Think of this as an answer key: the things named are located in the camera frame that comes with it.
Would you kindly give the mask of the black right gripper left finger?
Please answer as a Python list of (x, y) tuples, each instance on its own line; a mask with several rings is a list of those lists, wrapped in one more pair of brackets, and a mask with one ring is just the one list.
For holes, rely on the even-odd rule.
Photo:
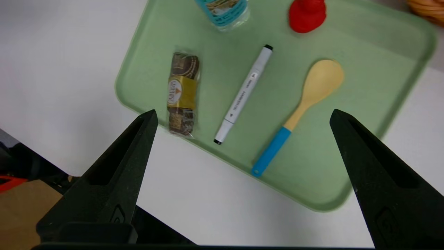
[(158, 125), (139, 115), (37, 223), (41, 242), (134, 244), (131, 225)]

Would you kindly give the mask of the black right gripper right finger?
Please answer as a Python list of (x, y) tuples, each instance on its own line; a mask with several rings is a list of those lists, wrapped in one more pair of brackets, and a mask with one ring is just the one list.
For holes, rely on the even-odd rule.
[(376, 249), (444, 248), (444, 198), (355, 117), (330, 127)]

